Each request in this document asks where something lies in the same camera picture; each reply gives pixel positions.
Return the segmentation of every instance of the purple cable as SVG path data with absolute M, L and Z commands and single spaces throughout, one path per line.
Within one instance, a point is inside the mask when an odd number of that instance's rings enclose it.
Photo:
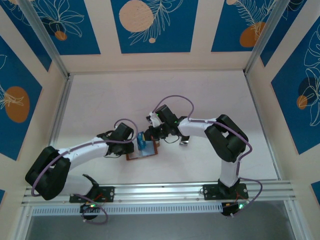
M 249 147 L 249 151 L 247 151 L 246 153 L 244 153 L 243 155 L 241 155 L 238 159 L 238 164 L 237 164 L 237 167 L 236 167 L 236 176 L 238 177 L 239 175 L 239 170 L 240 170 L 240 162 L 241 160 L 247 156 L 248 154 L 250 154 L 253 150 L 253 147 L 251 146 L 251 144 L 244 138 L 242 137 L 239 133 L 237 133 L 236 131 L 234 131 L 233 129 L 231 129 L 230 127 L 220 123 L 220 122 L 217 122 L 217 121 L 205 121 L 205 120 L 195 120 L 195 119 L 190 119 L 191 117 L 191 114 L 194 112 L 194 109 L 195 109 L 195 105 L 193 104 L 193 102 L 188 99 L 187 97 L 185 96 L 181 96 L 181 95 L 170 95 L 170 96 L 166 96 L 165 98 L 163 98 L 159 103 L 158 105 L 154 108 L 154 110 L 152 111 L 153 113 L 156 111 L 156 109 L 158 108 L 158 106 L 166 99 L 168 98 L 171 98 L 171 97 L 179 97 L 179 98 L 183 98 L 183 99 L 186 99 L 189 103 L 191 103 L 192 105 L 192 110 L 191 112 L 189 113 L 189 115 L 187 116 L 187 119 L 190 121 L 190 122 L 193 122 L 193 123 L 209 123 L 209 124 L 215 124 L 215 125 L 218 125 L 220 127 L 223 127 L 224 129 L 226 129 L 228 132 L 234 134 L 235 136 L 237 136 L 241 141 L 243 141 L 248 147 Z M 257 193 L 257 195 L 246 205 L 246 208 L 248 206 L 250 206 L 258 197 L 259 195 L 261 194 L 262 190 L 263 190 L 263 186 L 262 186 L 262 183 L 258 180 L 254 180 L 254 179 L 249 179 L 249 178 L 244 178 L 244 177 L 239 177 L 239 179 L 241 180 L 244 180 L 244 181 L 253 181 L 253 182 L 256 182 L 260 185 L 260 190 L 259 192 Z
M 87 200 L 88 202 L 94 204 L 96 207 L 98 207 L 104 214 L 105 214 L 105 220 L 104 221 L 101 221 L 101 222 L 94 222 L 94 221 L 88 221 L 85 219 L 85 211 L 83 211 L 81 217 L 83 219 L 83 221 L 85 223 L 88 223 L 88 224 L 93 224 L 93 225 L 103 225 L 103 224 L 106 224 L 108 222 L 108 214 L 106 212 L 106 210 L 104 210 L 104 208 L 102 206 L 100 206 L 99 204 L 97 204 L 95 201 L 91 200 L 90 198 L 86 197 L 86 196 L 83 196 L 83 195 L 80 195 L 80 194 L 75 194 L 75 196 L 79 197 L 79 198 L 82 198 L 84 200 Z
M 39 176 L 36 178 L 36 180 L 34 181 L 33 185 L 32 185 L 32 188 L 31 188 L 31 195 L 33 197 L 39 197 L 40 194 L 35 194 L 35 189 L 36 189 L 36 186 L 38 185 L 40 179 L 43 177 L 43 175 L 45 174 L 45 172 L 53 165 L 55 164 L 61 157 L 63 157 L 64 155 L 68 154 L 69 152 L 73 152 L 75 150 L 78 150 L 78 149 L 81 149 L 81 148 L 84 148 L 84 147 L 87 147 L 87 146 L 90 146 L 90 145 L 95 145 L 95 144 L 102 144 L 102 143 L 115 143 L 115 144 L 128 144 L 128 143 L 131 143 L 133 140 L 135 140 L 138 136 L 138 126 L 136 125 L 136 123 L 134 123 L 132 120 L 130 119 L 127 119 L 127 118 L 121 118 L 119 119 L 118 121 L 115 122 L 114 126 L 116 126 L 116 124 L 120 121 L 129 121 L 131 122 L 134 127 L 135 127 L 135 136 L 131 139 L 131 140 L 128 140 L 128 141 L 114 141 L 114 140 L 101 140 L 101 141 L 95 141 L 95 142 L 88 142 L 88 143 L 84 143 L 82 145 L 79 145 L 79 146 L 76 146 L 74 148 L 71 148 L 70 151 L 65 151 L 63 153 L 61 153 L 60 155 L 58 155 L 57 157 L 55 157 L 43 170 L 42 172 L 40 172 Z M 80 198 L 83 198 L 83 199 L 86 199 L 88 200 L 89 198 L 85 197 L 85 196 L 82 196 L 80 194 L 74 194 L 74 195 L 77 195 L 79 196 Z M 99 207 L 105 214 L 106 214 L 106 217 L 108 218 L 108 215 L 107 215 L 107 212 L 102 209 L 101 207 Z

